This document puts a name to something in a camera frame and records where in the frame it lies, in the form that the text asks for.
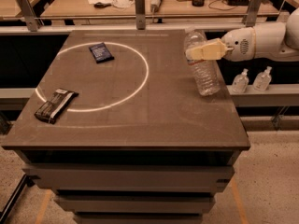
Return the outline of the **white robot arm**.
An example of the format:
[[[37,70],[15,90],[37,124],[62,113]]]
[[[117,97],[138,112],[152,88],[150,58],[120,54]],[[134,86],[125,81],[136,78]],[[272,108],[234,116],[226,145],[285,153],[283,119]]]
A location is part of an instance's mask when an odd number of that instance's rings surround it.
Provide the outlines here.
[[[232,30],[222,38],[191,45],[185,51],[188,60],[242,62],[266,58],[276,62],[299,60],[299,8],[286,22],[264,23]]]

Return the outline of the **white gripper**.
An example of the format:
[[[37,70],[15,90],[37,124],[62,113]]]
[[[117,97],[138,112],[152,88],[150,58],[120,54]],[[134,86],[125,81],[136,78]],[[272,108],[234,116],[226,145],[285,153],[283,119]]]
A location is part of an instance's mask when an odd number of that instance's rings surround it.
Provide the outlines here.
[[[235,29],[226,33],[221,40],[215,38],[185,51],[188,60],[220,60],[242,62],[254,58],[255,32],[251,27]]]

